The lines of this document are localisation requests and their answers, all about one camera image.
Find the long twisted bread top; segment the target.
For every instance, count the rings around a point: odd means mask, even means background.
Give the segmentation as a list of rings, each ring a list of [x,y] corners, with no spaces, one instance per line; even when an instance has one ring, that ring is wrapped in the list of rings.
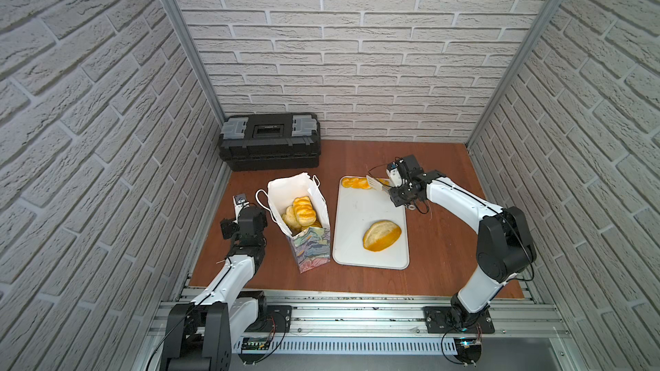
[[[345,177],[341,180],[341,186],[344,188],[352,189],[371,189],[366,180],[366,177]]]

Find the round knotted bun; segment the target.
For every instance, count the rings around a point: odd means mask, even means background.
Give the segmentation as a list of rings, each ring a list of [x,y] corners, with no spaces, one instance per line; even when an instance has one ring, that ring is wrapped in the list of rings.
[[[294,235],[298,234],[302,230],[302,225],[297,221],[297,217],[292,205],[287,207],[285,213],[282,215],[282,219]]]

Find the white paper bag colourful bottom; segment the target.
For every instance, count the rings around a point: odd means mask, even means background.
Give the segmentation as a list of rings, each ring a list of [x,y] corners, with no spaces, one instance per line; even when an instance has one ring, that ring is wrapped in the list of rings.
[[[296,198],[310,197],[317,221],[294,235],[282,219],[288,206]],[[266,190],[255,193],[260,207],[287,238],[301,273],[323,266],[330,261],[331,227],[326,199],[321,194],[318,178],[308,173],[272,180]]]

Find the small rectangular golden loaf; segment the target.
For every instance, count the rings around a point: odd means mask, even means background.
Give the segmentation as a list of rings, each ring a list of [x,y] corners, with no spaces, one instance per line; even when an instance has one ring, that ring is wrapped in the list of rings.
[[[300,197],[293,201],[292,209],[297,223],[301,227],[309,227],[317,221],[316,211],[310,197]]]

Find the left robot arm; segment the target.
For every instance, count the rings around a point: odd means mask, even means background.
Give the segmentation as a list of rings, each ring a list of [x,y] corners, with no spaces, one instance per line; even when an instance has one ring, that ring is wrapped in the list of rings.
[[[233,197],[235,218],[221,221],[230,250],[220,273],[188,303],[168,314],[160,370],[228,370],[233,344],[263,315],[261,294],[247,292],[266,256],[266,212]]]

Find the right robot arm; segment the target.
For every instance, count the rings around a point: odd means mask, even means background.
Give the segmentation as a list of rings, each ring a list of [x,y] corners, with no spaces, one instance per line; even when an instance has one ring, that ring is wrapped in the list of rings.
[[[369,185],[388,193],[394,206],[416,209],[436,204],[472,228],[477,235],[477,268],[451,298],[445,322],[464,331],[474,326],[505,285],[519,281],[535,262],[536,246],[527,218],[515,206],[505,208],[457,185],[444,173],[426,171],[415,156],[397,158],[386,166],[388,178],[367,174]]]

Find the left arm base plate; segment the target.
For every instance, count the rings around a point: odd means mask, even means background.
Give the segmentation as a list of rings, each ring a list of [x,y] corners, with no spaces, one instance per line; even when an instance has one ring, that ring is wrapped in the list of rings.
[[[288,333],[292,322],[292,306],[272,305],[266,308],[264,314],[259,314],[246,333]]]

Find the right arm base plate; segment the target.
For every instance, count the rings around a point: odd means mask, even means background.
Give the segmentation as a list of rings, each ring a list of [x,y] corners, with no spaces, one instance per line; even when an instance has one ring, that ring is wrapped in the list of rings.
[[[426,329],[430,334],[494,334],[493,320],[487,308],[479,313],[463,312],[460,307],[423,307]]]

